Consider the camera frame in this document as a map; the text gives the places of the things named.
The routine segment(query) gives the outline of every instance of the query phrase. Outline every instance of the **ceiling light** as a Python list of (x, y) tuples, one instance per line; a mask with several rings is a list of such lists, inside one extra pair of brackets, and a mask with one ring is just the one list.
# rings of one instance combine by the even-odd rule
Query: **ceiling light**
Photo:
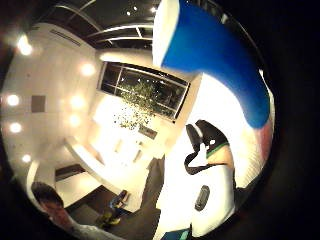
[(86, 63), (81, 67), (81, 72), (84, 76), (91, 76), (94, 74), (94, 66), (90, 63)]
[(72, 127), (78, 127), (80, 125), (80, 118), (76, 115), (72, 115), (69, 120)]
[(18, 133), (22, 129), (21, 125), (19, 123), (11, 123), (10, 124), (10, 131), (12, 133)]
[(10, 95), (7, 98), (7, 103), (10, 106), (17, 106), (19, 104), (19, 97), (17, 95)]
[(72, 97), (70, 103), (75, 109), (80, 109), (84, 106), (84, 100), (79, 96)]
[(26, 35), (22, 35), (17, 43), (17, 47), (20, 50), (22, 55), (30, 55), (32, 52), (32, 46), (28, 42), (28, 38)]
[(157, 11), (157, 9), (156, 9), (155, 7), (152, 7), (152, 8), (150, 8), (150, 11), (151, 11), (152, 13), (155, 13), (155, 12)]
[(28, 163), (31, 161), (31, 156), (29, 154), (26, 154), (22, 157), (22, 161), (24, 161), (25, 163)]

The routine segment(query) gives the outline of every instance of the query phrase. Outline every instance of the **hanging plant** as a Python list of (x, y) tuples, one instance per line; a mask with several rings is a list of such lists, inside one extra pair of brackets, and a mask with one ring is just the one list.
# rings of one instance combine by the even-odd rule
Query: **hanging plant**
[(134, 86), (121, 85), (121, 89), (124, 107), (115, 116), (115, 122), (120, 127), (130, 130), (140, 128), (148, 125), (156, 113), (165, 114), (166, 109), (157, 104), (159, 95), (154, 85), (139, 82)]

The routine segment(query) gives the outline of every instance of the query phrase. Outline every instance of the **window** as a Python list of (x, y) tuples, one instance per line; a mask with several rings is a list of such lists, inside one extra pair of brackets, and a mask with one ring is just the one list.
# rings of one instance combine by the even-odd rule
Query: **window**
[(157, 104), (165, 110), (161, 115), (171, 120), (178, 117), (189, 84), (170, 74), (132, 64), (110, 62), (106, 65), (100, 89), (121, 96), (124, 90), (122, 86), (135, 86), (139, 82), (153, 85)]

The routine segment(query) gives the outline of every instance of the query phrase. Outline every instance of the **seated person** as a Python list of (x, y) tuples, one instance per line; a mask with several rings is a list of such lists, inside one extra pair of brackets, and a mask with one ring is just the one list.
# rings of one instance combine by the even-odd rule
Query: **seated person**
[(122, 190), (119, 195), (114, 197), (110, 203), (109, 207), (112, 209), (113, 214), (112, 214), (112, 219), (117, 219), (120, 218), (123, 214), (131, 214), (131, 212), (125, 210), (122, 208), (128, 199), (129, 193), (127, 190)]
[(51, 186), (43, 182), (32, 183), (31, 190), (50, 220), (74, 237), (80, 240), (124, 240), (96, 226), (80, 225), (76, 223), (64, 209), (64, 203), (58, 193)]

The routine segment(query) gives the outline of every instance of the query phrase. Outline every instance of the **blue surface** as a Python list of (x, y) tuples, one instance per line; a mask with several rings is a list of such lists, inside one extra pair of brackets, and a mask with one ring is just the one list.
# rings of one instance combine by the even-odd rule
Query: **blue surface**
[(248, 124), (261, 128), (269, 117), (270, 101), (253, 60), (216, 18), (179, 2), (177, 27), (162, 66), (215, 77), (234, 93)]

